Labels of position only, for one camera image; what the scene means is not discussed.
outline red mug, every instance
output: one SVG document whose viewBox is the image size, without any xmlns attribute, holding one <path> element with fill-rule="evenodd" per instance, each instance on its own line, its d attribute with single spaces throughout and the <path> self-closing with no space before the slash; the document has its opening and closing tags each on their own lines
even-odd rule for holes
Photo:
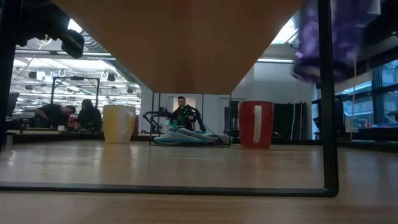
<svg viewBox="0 0 398 224">
<path fill-rule="evenodd" d="M 266 101 L 242 101 L 239 110 L 239 136 L 242 147 L 271 146 L 274 104 Z"/>
</svg>

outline mug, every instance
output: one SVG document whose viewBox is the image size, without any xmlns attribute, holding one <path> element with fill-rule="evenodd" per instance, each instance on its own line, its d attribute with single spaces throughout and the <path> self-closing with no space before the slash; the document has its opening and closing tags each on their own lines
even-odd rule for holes
<svg viewBox="0 0 398 224">
<path fill-rule="evenodd" d="M 239 137 L 242 147 L 271 146 L 274 104 L 266 101 L 242 101 L 239 110 Z"/>
<path fill-rule="evenodd" d="M 106 143 L 130 143 L 136 120 L 135 110 L 132 106 L 104 106 L 103 128 Z"/>
</svg>

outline purple fabric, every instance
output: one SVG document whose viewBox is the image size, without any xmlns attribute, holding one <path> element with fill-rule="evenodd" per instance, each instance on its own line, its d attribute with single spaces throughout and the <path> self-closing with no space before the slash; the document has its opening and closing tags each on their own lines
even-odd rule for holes
<svg viewBox="0 0 398 224">
<path fill-rule="evenodd" d="M 375 15 L 368 14 L 373 0 L 335 0 L 332 8 L 333 65 L 336 82 L 353 73 L 354 58 L 362 46 L 363 30 Z M 320 83 L 318 0 L 307 0 L 302 14 L 292 75 L 309 83 Z"/>
</svg>

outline yellow mug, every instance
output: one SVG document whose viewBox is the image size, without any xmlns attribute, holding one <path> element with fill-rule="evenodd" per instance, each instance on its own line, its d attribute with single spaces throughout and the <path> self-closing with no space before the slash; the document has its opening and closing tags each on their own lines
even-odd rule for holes
<svg viewBox="0 0 398 224">
<path fill-rule="evenodd" d="M 127 144 L 136 121 L 135 108 L 122 105 L 105 105 L 103 128 L 106 143 Z"/>
</svg>

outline wooden floor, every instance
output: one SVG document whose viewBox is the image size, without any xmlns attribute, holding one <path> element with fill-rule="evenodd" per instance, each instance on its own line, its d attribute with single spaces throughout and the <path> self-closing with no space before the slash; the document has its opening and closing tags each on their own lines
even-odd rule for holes
<svg viewBox="0 0 398 224">
<path fill-rule="evenodd" d="M 103 142 L 20 144 L 0 181 L 217 187 L 321 187 L 314 146 L 270 150 Z M 339 149 L 336 198 L 0 192 L 0 223 L 398 223 L 398 155 Z"/>
</svg>

